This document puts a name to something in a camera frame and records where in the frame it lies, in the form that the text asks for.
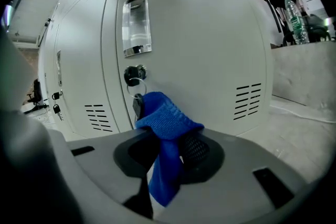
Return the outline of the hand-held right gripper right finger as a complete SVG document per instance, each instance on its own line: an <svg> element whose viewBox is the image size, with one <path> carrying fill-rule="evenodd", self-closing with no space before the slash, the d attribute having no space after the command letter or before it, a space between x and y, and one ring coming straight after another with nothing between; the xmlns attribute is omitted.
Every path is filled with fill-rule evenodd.
<svg viewBox="0 0 336 224"><path fill-rule="evenodd" d="M209 129L180 140L186 172L168 205L168 223L282 223L309 184L289 165L244 138Z"/></svg>

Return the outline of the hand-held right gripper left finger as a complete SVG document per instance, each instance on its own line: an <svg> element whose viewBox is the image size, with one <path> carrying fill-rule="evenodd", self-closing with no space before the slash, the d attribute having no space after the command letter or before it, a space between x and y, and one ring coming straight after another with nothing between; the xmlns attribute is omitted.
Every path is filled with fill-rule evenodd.
<svg viewBox="0 0 336 224"><path fill-rule="evenodd" d="M65 143L84 223L154 223L146 174L159 149L147 130Z"/></svg>

